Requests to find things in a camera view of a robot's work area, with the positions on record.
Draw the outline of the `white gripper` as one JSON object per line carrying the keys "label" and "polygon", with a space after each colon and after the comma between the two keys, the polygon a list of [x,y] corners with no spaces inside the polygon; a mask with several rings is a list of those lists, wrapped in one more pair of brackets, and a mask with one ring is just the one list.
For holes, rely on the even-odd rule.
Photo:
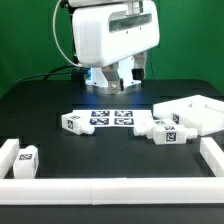
{"label": "white gripper", "polygon": [[143,51],[157,46],[160,39],[152,0],[143,0],[143,12],[133,15],[129,14],[127,3],[79,8],[73,14],[72,25],[79,62],[85,67],[103,67],[110,93],[120,92],[116,62],[127,57],[134,55],[133,79],[144,79]]}

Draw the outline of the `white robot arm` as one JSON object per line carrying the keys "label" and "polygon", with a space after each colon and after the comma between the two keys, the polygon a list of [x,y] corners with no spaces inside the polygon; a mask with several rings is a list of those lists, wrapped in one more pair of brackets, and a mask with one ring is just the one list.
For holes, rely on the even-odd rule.
{"label": "white robot arm", "polygon": [[145,76],[146,52],[159,44],[152,0],[68,0],[80,64],[91,70],[89,89],[108,94],[138,86]]}

